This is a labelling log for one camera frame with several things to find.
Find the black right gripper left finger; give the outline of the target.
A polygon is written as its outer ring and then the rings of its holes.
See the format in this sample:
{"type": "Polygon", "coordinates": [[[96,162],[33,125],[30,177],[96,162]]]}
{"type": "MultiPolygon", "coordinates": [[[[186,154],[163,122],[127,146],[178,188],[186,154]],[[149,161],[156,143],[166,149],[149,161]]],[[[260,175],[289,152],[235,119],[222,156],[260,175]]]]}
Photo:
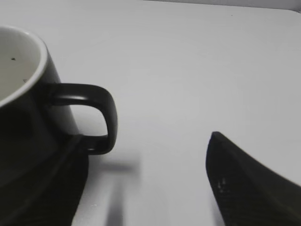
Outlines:
{"type": "Polygon", "coordinates": [[[88,156],[81,152],[82,136],[23,172],[0,174],[2,226],[70,226],[88,175],[88,156]]]}

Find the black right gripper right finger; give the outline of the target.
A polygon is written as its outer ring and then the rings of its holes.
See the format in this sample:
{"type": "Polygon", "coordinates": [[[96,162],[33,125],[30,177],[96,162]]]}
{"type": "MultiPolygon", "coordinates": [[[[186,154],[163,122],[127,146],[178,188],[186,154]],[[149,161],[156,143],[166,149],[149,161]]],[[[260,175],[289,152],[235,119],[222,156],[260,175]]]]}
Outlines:
{"type": "Polygon", "coordinates": [[[206,173],[225,225],[301,224],[301,187],[217,131],[207,147],[206,173]]]}

